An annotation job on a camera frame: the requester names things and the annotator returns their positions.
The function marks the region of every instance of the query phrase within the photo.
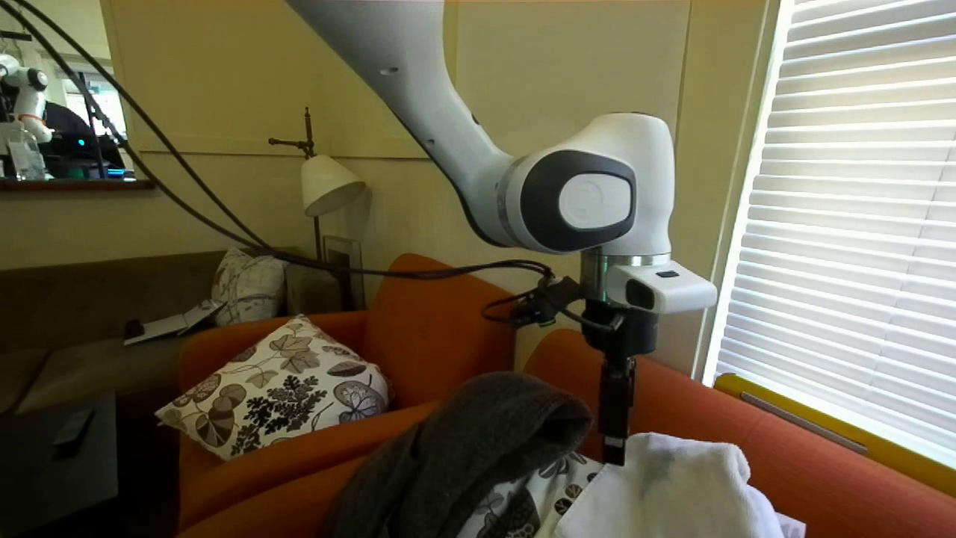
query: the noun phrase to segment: lamp shade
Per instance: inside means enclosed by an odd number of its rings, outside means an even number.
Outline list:
[[[306,216],[327,216],[348,206],[364,191],[364,183],[328,155],[315,155],[303,165],[303,210]]]

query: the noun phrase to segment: white cloth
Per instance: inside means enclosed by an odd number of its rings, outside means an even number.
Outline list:
[[[598,472],[557,538],[782,538],[775,505],[746,478],[739,446],[636,434],[625,466]]]
[[[458,538],[802,538],[751,481],[743,452],[634,434],[625,466],[569,455],[497,485]]]

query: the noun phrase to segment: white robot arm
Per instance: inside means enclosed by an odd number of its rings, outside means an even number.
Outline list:
[[[448,77],[442,2],[291,0],[445,171],[479,237],[531,251],[582,251],[582,334],[606,360],[598,431],[603,458],[622,463],[634,357],[655,351],[657,315],[718,303],[710,282],[669,260],[669,130],[655,116],[609,115],[551,149],[521,159],[503,153]]]
[[[38,70],[25,70],[22,59],[0,53],[0,80],[19,89],[13,119],[22,122],[37,144],[53,141],[53,130],[41,119],[47,77]]]

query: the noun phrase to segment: patterned throw pillow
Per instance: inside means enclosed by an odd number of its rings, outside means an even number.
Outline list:
[[[294,318],[156,415],[231,460],[386,406],[389,382],[373,361]]]
[[[276,257],[227,249],[215,270],[212,303],[218,327],[268,321],[277,315],[286,264]]]

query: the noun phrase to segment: couch cushion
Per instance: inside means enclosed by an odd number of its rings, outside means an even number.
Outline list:
[[[34,385],[47,351],[0,352],[0,415],[13,412]]]
[[[231,460],[386,406],[389,382],[373,361],[294,318],[156,415]]]
[[[283,289],[283,260],[252,254],[238,246],[227,249],[215,270],[212,300],[218,327],[268,321],[277,315]]]
[[[177,396],[177,351],[183,337],[122,346],[119,337],[65,346],[47,357],[19,412],[117,393],[119,415],[152,415]]]

